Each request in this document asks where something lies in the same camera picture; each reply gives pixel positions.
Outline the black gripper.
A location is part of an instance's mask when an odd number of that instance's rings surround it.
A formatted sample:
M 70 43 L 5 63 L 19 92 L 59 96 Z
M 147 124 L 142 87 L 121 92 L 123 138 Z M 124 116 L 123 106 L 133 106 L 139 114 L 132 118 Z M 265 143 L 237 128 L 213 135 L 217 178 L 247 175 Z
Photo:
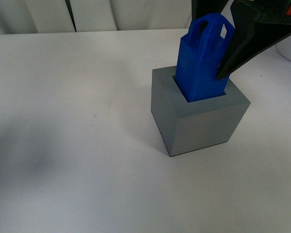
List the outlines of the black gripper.
M 191 0 L 192 21 L 221 13 L 228 0 Z M 249 60 L 291 36 L 291 0 L 235 0 L 235 31 L 218 68 L 223 79 Z

